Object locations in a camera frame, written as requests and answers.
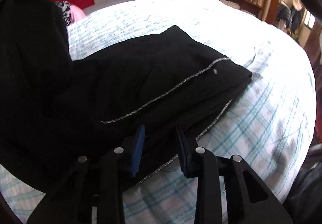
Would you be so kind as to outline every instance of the room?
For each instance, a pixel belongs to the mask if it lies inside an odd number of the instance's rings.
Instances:
[[[319,223],[321,4],[1,0],[0,220]]]

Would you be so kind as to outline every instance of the black fabric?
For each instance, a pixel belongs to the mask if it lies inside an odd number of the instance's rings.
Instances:
[[[295,30],[299,27],[299,25],[301,23],[301,20],[302,20],[302,17],[303,17],[303,9],[298,11],[292,5],[290,10],[291,10],[291,15],[292,15],[291,32],[295,33]]]
[[[314,169],[301,168],[283,204],[294,224],[322,221],[322,163]]]
[[[215,118],[251,81],[252,74],[230,60],[208,68],[225,56],[178,27],[72,62],[53,2],[15,1],[2,24],[0,163],[44,192],[78,156],[102,156],[144,124],[139,181],[176,154],[171,131],[177,123],[200,133],[203,119]],[[144,109],[101,122],[133,112],[203,69]]]
[[[277,20],[285,20],[287,29],[290,29],[292,27],[291,10],[289,9],[289,7],[287,7],[286,5],[284,5],[282,3],[279,3],[276,19]]]

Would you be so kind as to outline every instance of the gray fabric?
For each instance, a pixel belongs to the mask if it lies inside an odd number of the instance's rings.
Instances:
[[[283,204],[294,224],[320,224],[322,220],[322,163],[301,168]]]
[[[127,1],[133,1],[133,0],[105,0],[102,1],[100,3],[94,4],[92,6],[87,7],[86,9],[83,9],[84,13],[86,15],[91,14],[94,11],[112,6],[112,5],[116,5],[119,3],[123,3],[123,2],[127,2]]]

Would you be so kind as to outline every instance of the white bedsheet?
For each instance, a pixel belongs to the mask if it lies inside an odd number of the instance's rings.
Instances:
[[[101,9],[70,25],[70,54],[81,59],[172,25],[253,72],[240,100],[199,145],[218,156],[240,154],[283,201],[305,159],[316,115],[310,62],[285,33],[217,0],[139,0]],[[1,166],[0,192],[24,223],[44,196]],[[174,161],[124,193],[126,223],[193,223],[196,193],[197,180],[184,178]]]

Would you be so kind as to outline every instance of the bed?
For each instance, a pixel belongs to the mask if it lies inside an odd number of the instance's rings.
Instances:
[[[283,201],[313,137],[316,96],[306,53],[281,30],[218,0],[136,0],[94,11],[68,26],[70,55],[82,59],[173,25],[253,73],[240,99],[198,144],[218,156],[240,154]],[[226,220],[223,179],[221,189]],[[2,166],[0,192],[23,223],[44,196]],[[196,195],[197,179],[186,179],[175,160],[124,192],[126,223],[193,223]]]

